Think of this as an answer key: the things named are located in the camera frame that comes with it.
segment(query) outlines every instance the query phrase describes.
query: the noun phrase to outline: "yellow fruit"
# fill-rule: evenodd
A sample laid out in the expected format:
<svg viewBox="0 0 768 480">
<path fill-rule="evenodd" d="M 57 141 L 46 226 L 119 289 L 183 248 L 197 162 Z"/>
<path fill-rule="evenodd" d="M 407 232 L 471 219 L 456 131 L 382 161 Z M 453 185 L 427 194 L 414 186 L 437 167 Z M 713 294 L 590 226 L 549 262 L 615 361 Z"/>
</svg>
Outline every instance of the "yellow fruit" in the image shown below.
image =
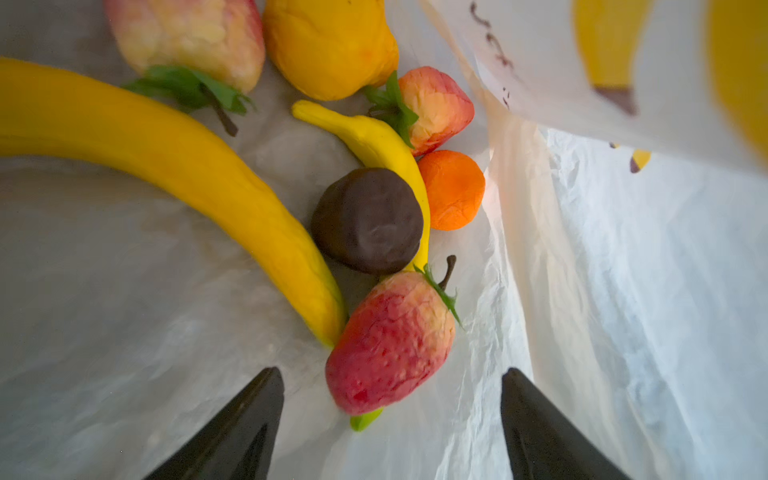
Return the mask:
<svg viewBox="0 0 768 480">
<path fill-rule="evenodd" d="M 629 115 L 637 113 L 634 54 L 654 0 L 574 0 L 576 45 L 592 88 Z"/>
<path fill-rule="evenodd" d="M 707 54 L 717 99 L 768 166 L 768 2 L 711 0 Z"/>
<path fill-rule="evenodd" d="M 306 100 L 293 104 L 293 116 L 299 120 L 327 130 L 346 144 L 366 167 L 389 168 L 413 189 L 422 208 L 424 232 L 419 251 L 406 270 L 413 265 L 423 269 L 429 250 L 429 201 L 424 180 L 411 149 L 392 127 L 371 117 L 347 117 Z"/>
<path fill-rule="evenodd" d="M 0 105 L 0 156 L 89 161 L 157 185 L 218 223 L 253 255 L 315 336 L 336 344 L 346 308 L 312 238 L 202 124 L 138 94 L 8 58 L 0 58 Z"/>
<path fill-rule="evenodd" d="M 384 0 L 267 0 L 263 25 L 272 62 L 316 100 L 379 86 L 397 69 Z"/>
</svg>

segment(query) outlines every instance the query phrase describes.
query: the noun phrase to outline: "white tissue paper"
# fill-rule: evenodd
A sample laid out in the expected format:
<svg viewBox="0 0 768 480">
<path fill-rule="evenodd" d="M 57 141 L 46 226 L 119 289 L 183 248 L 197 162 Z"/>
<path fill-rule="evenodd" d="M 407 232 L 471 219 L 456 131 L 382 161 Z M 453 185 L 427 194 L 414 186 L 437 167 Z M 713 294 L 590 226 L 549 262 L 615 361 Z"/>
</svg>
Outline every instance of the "white tissue paper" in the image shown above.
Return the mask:
<svg viewBox="0 0 768 480">
<path fill-rule="evenodd" d="M 541 22 L 569 2 L 477 2 L 476 15 L 505 26 L 502 48 L 525 58 L 515 75 L 540 85 L 515 85 L 505 104 L 508 78 L 465 23 L 473 3 L 387 2 L 400 72 L 450 74 L 477 111 L 444 148 L 485 170 L 483 208 L 430 244 L 437 276 L 458 257 L 465 324 L 442 369 L 352 432 L 327 391 L 327 350 L 215 224 L 112 170 L 0 159 L 0 477 L 143 478 L 267 366 L 286 383 L 274 480 L 511 478 L 498 413 L 510 366 L 632 478 L 768 475 L 768 182 L 676 160 L 663 147 L 720 151 L 553 93 L 557 80 L 545 80 L 557 72 L 538 65 L 559 63 L 558 50 Z M 134 78 L 98 0 L 0 4 L 0 55 Z M 236 119 L 234 139 L 212 111 L 194 116 L 306 225 L 359 163 L 290 116 L 302 95 L 269 62 L 251 97 L 259 110 Z M 359 95 L 328 105 L 366 110 Z M 652 160 L 632 175 L 631 149 L 606 140 L 654 149 Z M 350 306 L 374 284 L 329 265 Z"/>
</svg>

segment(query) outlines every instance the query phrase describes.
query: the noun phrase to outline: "fruit stem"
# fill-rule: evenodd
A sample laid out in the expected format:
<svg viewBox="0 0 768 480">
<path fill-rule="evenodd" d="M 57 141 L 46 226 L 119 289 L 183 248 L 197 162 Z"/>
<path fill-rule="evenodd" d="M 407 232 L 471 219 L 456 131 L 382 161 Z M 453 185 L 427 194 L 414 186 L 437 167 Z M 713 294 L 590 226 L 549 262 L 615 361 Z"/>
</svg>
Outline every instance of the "fruit stem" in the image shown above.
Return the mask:
<svg viewBox="0 0 768 480">
<path fill-rule="evenodd" d="M 224 111 L 224 107 L 221 106 L 221 102 L 218 98 L 216 98 L 216 95 L 210 90 L 210 88 L 208 88 L 208 85 L 201 82 L 200 91 L 203 92 L 205 98 L 208 99 L 210 105 L 216 111 L 216 115 L 218 115 L 221 124 L 224 126 L 224 130 L 227 131 L 230 137 L 237 135 L 237 125 L 235 125 L 235 122 L 233 122 L 230 116 L 227 115 L 226 111 Z"/>
<path fill-rule="evenodd" d="M 442 282 L 437 284 L 437 286 L 443 290 L 445 290 L 445 288 L 448 286 L 448 280 L 451 279 L 453 267 L 456 266 L 456 255 L 448 255 L 448 258 L 446 258 L 445 261 L 448 262 L 448 269 L 445 271 L 445 278 L 442 279 Z"/>
</svg>

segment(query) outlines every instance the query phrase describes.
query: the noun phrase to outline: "small yellow banana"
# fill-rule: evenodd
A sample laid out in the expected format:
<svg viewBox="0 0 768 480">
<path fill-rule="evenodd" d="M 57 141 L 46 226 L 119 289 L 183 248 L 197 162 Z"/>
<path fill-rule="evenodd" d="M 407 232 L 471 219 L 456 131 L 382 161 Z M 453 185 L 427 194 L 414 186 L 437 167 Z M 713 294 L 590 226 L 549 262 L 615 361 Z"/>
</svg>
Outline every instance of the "small yellow banana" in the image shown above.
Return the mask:
<svg viewBox="0 0 768 480">
<path fill-rule="evenodd" d="M 424 231 L 419 251 L 407 270 L 413 265 L 423 269 L 429 248 L 429 202 L 427 190 L 411 150 L 392 127 L 371 117 L 347 117 L 314 102 L 299 100 L 293 104 L 293 116 L 299 120 L 327 130 L 346 144 L 366 167 L 389 168 L 413 189 L 422 208 Z"/>
</svg>

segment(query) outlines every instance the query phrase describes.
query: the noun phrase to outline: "chocolate ball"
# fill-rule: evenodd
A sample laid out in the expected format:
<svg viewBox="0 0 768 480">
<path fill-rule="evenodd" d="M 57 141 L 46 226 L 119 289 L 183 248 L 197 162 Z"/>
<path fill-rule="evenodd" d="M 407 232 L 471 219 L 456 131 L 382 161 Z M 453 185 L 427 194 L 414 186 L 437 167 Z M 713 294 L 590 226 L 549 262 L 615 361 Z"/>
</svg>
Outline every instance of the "chocolate ball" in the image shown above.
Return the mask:
<svg viewBox="0 0 768 480">
<path fill-rule="evenodd" d="M 419 251 L 424 217 L 413 190 L 386 168 L 353 170 L 328 187 L 311 232 L 326 255 L 353 270 L 389 275 Z"/>
</svg>

